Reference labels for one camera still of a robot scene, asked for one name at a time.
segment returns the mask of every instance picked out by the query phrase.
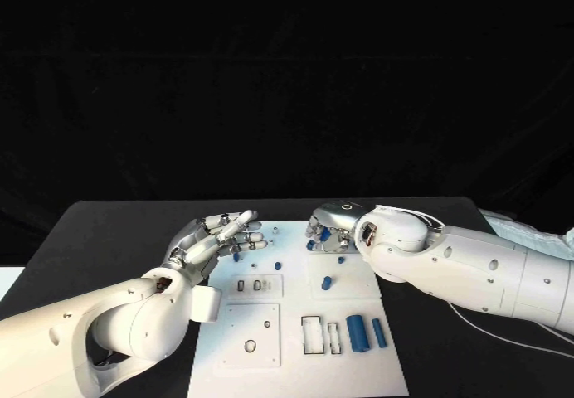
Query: blue component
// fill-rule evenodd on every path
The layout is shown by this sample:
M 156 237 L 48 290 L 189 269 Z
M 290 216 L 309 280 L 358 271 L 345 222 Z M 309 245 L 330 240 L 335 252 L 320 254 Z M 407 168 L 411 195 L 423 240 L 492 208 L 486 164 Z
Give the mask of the blue component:
M 323 284 L 320 285 L 320 288 L 323 290 L 329 290 L 330 287 L 332 287 L 332 277 L 326 276 L 326 278 L 323 279 Z
M 329 236 L 332 235 L 332 233 L 329 232 L 329 230 L 326 228 L 323 228 L 323 232 L 320 233 L 320 241 L 325 242 L 329 239 Z
M 354 352 L 365 352 L 371 349 L 368 345 L 368 332 L 361 315 L 346 317 L 346 328 L 349 329 L 351 348 Z
M 382 334 L 382 327 L 381 327 L 381 322 L 379 319 L 374 319 L 374 329 L 375 329 L 375 335 L 377 335 L 377 342 L 379 342 L 379 348 L 385 348 L 387 346 L 387 340 L 385 340 L 385 335 Z

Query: black tablecloth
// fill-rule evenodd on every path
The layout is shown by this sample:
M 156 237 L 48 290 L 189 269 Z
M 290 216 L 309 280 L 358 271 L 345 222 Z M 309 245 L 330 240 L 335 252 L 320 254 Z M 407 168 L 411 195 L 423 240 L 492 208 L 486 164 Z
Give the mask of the black tablecloth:
M 473 202 L 463 197 L 351 200 L 365 206 L 420 210 L 447 225 L 493 232 Z M 191 219 L 253 209 L 264 221 L 306 220 L 326 201 L 78 202 L 0 302 L 0 319 L 139 277 L 159 266 L 172 237 Z M 489 337 L 465 323 L 446 302 L 410 284 L 379 279 L 379 285 L 411 396 L 568 395 L 574 360 Z M 574 354 L 574 347 L 534 323 L 470 311 L 463 314 L 501 336 Z M 199 324 L 191 323 L 172 356 L 107 396 L 186 397 L 198 332 Z

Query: robotic arm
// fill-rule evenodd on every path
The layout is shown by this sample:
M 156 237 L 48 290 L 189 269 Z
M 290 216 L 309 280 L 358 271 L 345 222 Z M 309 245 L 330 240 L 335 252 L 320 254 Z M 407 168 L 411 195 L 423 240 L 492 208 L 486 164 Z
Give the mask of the robotic arm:
M 473 311 L 527 319 L 574 334 L 568 260 L 495 235 L 446 226 L 417 211 L 387 206 L 368 211 L 345 201 L 316 209 L 306 236 L 309 250 L 359 251 L 385 280 L 410 282 Z
M 97 397 L 169 357 L 189 319 L 215 322 L 221 291 L 198 283 L 218 255 L 267 246 L 254 211 L 193 220 L 141 278 L 0 322 L 0 396 Z M 121 361 L 95 363 L 87 337 Z

